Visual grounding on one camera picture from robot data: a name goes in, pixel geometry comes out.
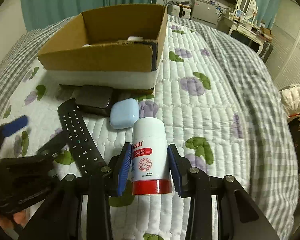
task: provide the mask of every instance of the vanity table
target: vanity table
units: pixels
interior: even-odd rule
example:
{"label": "vanity table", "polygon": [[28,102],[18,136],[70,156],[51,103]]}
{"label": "vanity table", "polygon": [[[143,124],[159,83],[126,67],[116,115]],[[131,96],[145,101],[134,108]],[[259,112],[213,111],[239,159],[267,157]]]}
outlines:
{"label": "vanity table", "polygon": [[228,35],[231,35],[233,31],[237,31],[250,39],[249,47],[253,41],[256,42],[259,45],[259,49],[256,53],[259,55],[266,40],[252,31],[252,23],[254,22],[257,12],[258,7],[255,0],[238,0],[234,12],[229,11],[224,14],[218,22],[217,29]]}

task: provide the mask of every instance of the light blue case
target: light blue case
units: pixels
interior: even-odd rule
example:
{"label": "light blue case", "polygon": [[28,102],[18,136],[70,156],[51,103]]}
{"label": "light blue case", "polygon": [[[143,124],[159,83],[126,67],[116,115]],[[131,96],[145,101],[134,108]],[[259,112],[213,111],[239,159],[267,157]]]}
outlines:
{"label": "light blue case", "polygon": [[132,127],[139,119],[139,104],[133,98],[115,103],[110,112],[110,125],[114,129]]}

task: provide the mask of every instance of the person's hand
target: person's hand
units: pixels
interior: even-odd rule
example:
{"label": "person's hand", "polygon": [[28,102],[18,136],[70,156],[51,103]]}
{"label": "person's hand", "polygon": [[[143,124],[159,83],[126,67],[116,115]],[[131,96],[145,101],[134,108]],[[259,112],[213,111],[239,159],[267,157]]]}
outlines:
{"label": "person's hand", "polygon": [[[26,223],[28,222],[25,210],[13,214],[13,219],[17,224],[23,227],[25,227]],[[2,215],[0,215],[0,226],[2,227],[2,229],[13,229],[12,221]]]}

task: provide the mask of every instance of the round mirror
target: round mirror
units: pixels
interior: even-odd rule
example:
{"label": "round mirror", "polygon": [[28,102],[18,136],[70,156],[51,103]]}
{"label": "round mirror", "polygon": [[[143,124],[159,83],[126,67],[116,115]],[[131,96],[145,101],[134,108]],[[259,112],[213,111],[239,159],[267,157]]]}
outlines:
{"label": "round mirror", "polygon": [[257,10],[255,0],[239,0],[238,9],[244,12],[244,19],[253,17],[253,13]]}

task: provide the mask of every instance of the blue handle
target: blue handle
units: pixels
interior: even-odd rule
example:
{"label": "blue handle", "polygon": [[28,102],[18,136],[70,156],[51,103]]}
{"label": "blue handle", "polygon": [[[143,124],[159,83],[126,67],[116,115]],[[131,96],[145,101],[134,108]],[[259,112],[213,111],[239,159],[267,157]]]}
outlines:
{"label": "blue handle", "polygon": [[16,120],[13,120],[12,122],[2,126],[2,135],[4,137],[9,137],[10,135],[25,127],[27,124],[28,117],[26,115],[20,116]]}

